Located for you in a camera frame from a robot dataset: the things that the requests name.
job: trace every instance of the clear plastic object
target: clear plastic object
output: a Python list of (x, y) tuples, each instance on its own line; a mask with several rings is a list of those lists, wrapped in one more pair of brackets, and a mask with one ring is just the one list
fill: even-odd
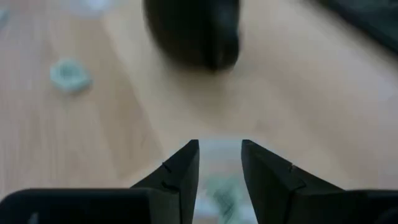
[[(193, 223), (256, 224), (256, 215), (244, 182), (242, 140), (201, 139), (199, 145), (199, 184)], [(233, 201), (228, 202), (236, 208), (229, 220), (225, 219), (220, 199), (214, 197), (215, 192), (224, 193), (223, 202), (226, 198)]]
[(60, 0), (66, 10), (81, 17), (98, 17), (112, 9), (122, 0)]

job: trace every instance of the wooden table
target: wooden table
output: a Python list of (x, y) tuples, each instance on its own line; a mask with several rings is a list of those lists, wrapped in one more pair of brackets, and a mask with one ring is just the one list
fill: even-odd
[[(165, 62), (140, 1), (96, 20), (0, 3), (0, 195), (127, 187), (191, 138), (251, 138), (340, 187), (398, 188), (397, 58), (318, 6), (244, 1), (239, 62), (211, 76)], [(52, 86), (62, 57), (90, 90)]]

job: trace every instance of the dark round object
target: dark round object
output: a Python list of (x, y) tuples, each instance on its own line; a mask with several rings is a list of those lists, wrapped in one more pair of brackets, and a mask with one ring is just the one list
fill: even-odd
[(190, 67), (223, 70), (239, 55), (239, 0), (144, 0), (152, 36)]

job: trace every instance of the wooden surface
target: wooden surface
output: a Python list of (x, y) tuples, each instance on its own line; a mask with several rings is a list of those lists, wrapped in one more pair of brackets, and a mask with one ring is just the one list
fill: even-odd
[[(0, 196), (127, 187), (191, 138), (251, 138), (340, 187), (398, 188), (397, 58), (304, 1), (244, 1), (243, 50), (217, 76), (167, 64), (140, 1), (97, 20), (0, 0)], [(81, 60), (90, 90), (49, 68)]]

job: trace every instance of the dark blurry object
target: dark blurry object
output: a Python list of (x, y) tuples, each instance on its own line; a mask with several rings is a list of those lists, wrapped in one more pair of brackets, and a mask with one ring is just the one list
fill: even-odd
[(343, 190), (249, 140), (242, 166), (259, 224), (398, 223), (396, 190)]
[[(398, 223), (396, 190), (345, 191), (249, 140), (242, 165), (259, 224)], [(13, 193), (0, 203), (0, 223), (191, 224), (198, 175), (199, 142), (192, 140), (130, 189)]]
[(397, 0), (318, 0), (352, 25), (398, 53)]
[(188, 67), (222, 70), (239, 55), (239, 0), (144, 0), (147, 24), (165, 54)]
[(0, 203), (0, 223), (191, 224), (199, 175), (192, 140), (130, 189), (32, 189)]

